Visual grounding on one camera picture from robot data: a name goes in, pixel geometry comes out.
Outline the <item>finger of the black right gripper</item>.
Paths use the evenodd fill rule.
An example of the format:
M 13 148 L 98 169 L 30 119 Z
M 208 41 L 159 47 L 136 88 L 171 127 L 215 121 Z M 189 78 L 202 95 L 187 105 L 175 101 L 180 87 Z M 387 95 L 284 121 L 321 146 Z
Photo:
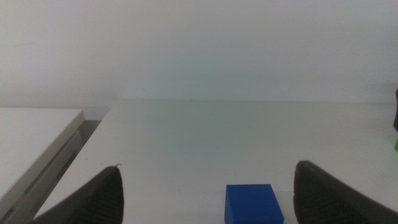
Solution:
M 395 91 L 395 97 L 396 97 L 396 113 L 394 117 L 393 127 L 398 132 L 398 89 Z

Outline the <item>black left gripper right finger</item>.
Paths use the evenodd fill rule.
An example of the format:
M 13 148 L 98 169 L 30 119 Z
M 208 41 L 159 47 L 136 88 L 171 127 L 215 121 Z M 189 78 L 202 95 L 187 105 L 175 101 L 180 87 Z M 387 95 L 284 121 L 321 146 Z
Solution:
M 397 224 L 397 212 L 363 195 L 310 161 L 294 175 L 294 212 L 299 223 Z

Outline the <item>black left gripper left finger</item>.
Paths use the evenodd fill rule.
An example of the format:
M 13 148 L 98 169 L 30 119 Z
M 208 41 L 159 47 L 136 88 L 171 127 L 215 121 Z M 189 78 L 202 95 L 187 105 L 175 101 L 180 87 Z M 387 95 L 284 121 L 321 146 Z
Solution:
M 109 166 L 31 224 L 121 224 L 123 181 L 118 167 Z

